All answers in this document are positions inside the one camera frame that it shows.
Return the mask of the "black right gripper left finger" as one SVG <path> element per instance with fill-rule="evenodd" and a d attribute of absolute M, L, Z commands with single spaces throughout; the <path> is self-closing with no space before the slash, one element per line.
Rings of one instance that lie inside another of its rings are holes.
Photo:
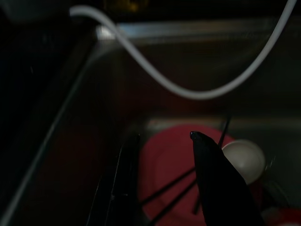
<path fill-rule="evenodd" d="M 137 205 L 138 158 L 141 136 L 131 134 L 101 176 L 87 226 L 133 226 Z"/>

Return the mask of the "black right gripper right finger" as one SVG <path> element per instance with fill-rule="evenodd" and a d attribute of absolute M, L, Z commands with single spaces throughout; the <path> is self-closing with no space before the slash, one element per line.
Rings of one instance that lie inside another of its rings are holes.
<path fill-rule="evenodd" d="M 202 212 L 208 226 L 265 224 L 243 177 L 209 136 L 190 132 Z"/>

